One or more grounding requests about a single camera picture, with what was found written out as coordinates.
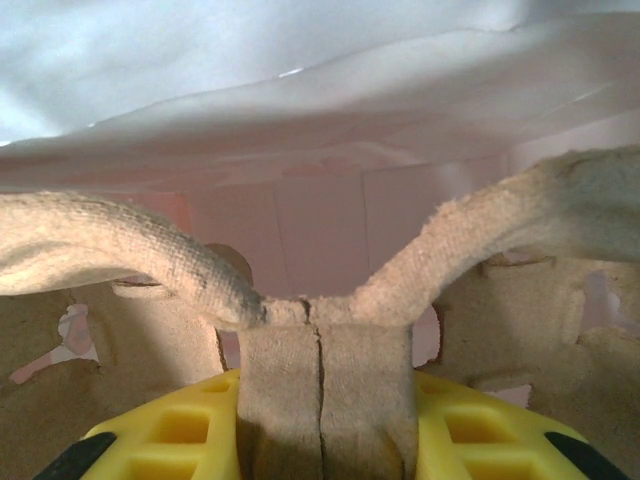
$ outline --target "yellow plastic grid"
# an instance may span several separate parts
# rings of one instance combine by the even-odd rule
[[[240,480],[239,370],[183,388],[94,427],[117,435],[83,480]],[[490,395],[416,372],[416,480],[584,480],[544,437],[567,426]]]

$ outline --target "crumpled white sheet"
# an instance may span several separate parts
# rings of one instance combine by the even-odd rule
[[[273,80],[396,44],[373,61],[356,56],[346,67],[320,69],[307,77],[306,88],[228,92],[232,107],[258,115],[320,108],[314,97],[349,110],[366,101],[364,94],[391,88],[402,95],[419,64],[439,72],[436,77],[460,77],[471,65],[525,53],[569,31],[581,15],[640,10],[632,0],[4,0],[0,7],[0,144],[63,135],[160,102]],[[549,21],[556,25],[526,39],[470,35]],[[438,42],[401,45],[443,34]],[[338,84],[353,88],[323,94]],[[553,90],[566,86],[546,87],[550,91],[540,93],[553,103]],[[510,100],[516,110],[529,108]],[[409,93],[403,103],[413,101]],[[180,115],[184,108],[164,113]],[[206,101],[202,109],[219,110]],[[192,115],[197,110],[191,106]]]

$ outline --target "fibrous cardboard texture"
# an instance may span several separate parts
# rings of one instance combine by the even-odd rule
[[[238,449],[245,472],[255,478],[409,479],[417,439],[408,327],[438,297],[445,305],[448,298],[455,313],[460,308],[460,300],[451,300],[456,287],[472,292],[464,299],[469,307],[460,309],[466,314],[458,321],[468,324],[473,321],[468,315],[477,312],[479,321],[484,317],[495,328],[493,343],[506,347],[502,360],[491,343],[466,355],[461,345],[465,330],[454,329],[458,335],[447,341],[445,317],[442,358],[451,358],[445,355],[448,348],[460,353],[465,360],[459,365],[465,370],[460,378],[471,376],[480,384],[483,375],[493,375],[499,383],[533,371],[532,405],[564,418],[571,417],[568,409],[585,424],[590,414],[619,405],[627,414],[637,411],[639,370],[630,365],[640,357],[640,344],[610,330],[578,335],[575,319],[584,277],[576,279],[571,265],[578,264],[564,257],[640,261],[639,183],[638,148],[548,160],[445,204],[416,239],[351,296],[293,300],[260,296],[228,262],[131,206],[74,194],[12,195],[0,198],[0,221],[7,226],[0,243],[0,293],[78,287],[135,272],[150,275],[212,326],[240,332]],[[78,235],[61,236],[61,222]],[[492,265],[494,255],[518,247],[556,260],[531,262],[511,270],[513,275]],[[488,258],[492,259],[480,267],[480,276],[469,272]],[[558,268],[564,265],[569,268]],[[530,273],[521,275],[520,268]],[[465,272],[468,277],[461,277]],[[513,295],[522,293],[515,288],[518,283],[529,290],[527,294],[548,297],[540,300],[549,302],[548,316],[555,315],[544,328],[548,331],[537,331],[541,327],[536,317],[544,312],[535,301],[514,300]],[[496,323],[500,306],[490,301],[492,289],[500,292],[502,310],[511,317],[506,323]],[[522,304],[527,311],[521,314]],[[569,306],[568,312],[562,305]],[[525,339],[525,351],[509,345],[510,329]],[[120,352],[114,350],[117,358]],[[472,369],[466,362],[486,362],[487,368]],[[607,370],[620,375],[615,387],[608,383],[615,375],[603,378]],[[542,371],[548,375],[539,375]],[[570,376],[573,383],[563,385]],[[537,392],[535,384],[540,386]],[[603,387],[615,394],[603,396]],[[594,411],[564,401],[573,399],[567,394],[580,388],[599,392],[601,401],[593,403]],[[118,408],[133,392],[107,390],[99,391],[101,400],[112,393],[109,400],[114,399]],[[558,399],[563,401],[561,408],[554,403]],[[634,426],[631,421],[620,428]],[[593,430],[602,433],[597,427]],[[625,438],[632,440],[633,432]],[[621,452],[625,458],[619,460],[628,469],[634,462],[628,455],[633,453],[629,448]]]

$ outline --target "yellow plastic object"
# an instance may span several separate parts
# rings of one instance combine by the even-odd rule
[[[178,390],[93,428],[117,440],[83,480],[240,480],[235,449],[239,370]],[[416,480],[584,480],[544,437],[569,427],[456,383],[416,372]]]

